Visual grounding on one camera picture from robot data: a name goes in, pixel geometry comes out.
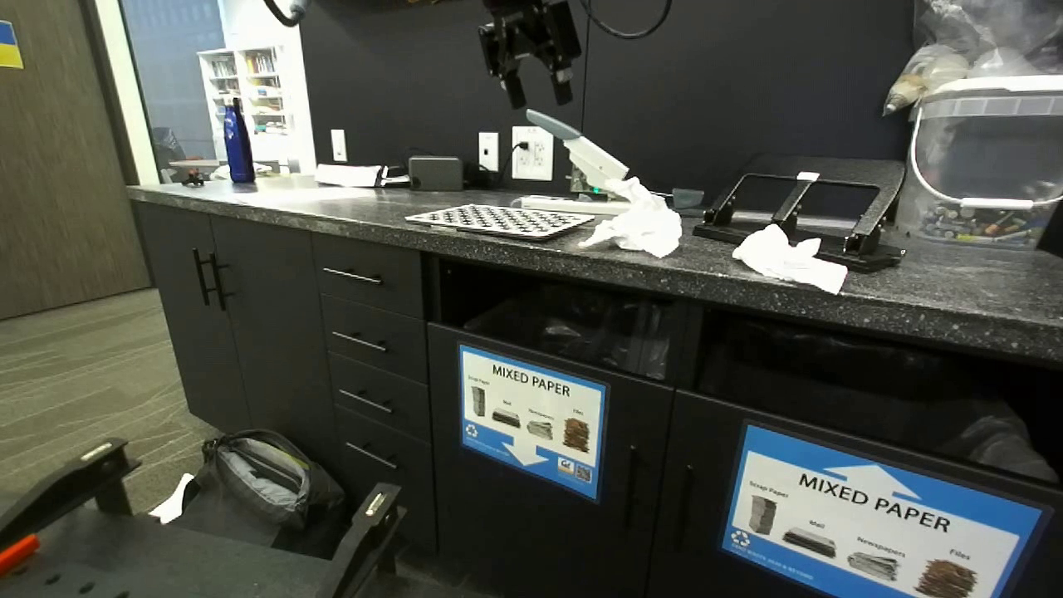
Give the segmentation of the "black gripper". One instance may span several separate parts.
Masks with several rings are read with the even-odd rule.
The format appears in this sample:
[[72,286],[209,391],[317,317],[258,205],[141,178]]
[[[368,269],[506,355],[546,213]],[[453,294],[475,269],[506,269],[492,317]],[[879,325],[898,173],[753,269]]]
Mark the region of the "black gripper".
[[521,62],[536,58],[551,79],[554,104],[575,98],[572,62],[582,58],[569,0],[482,0],[477,26],[485,70],[498,79],[511,111],[524,111]]

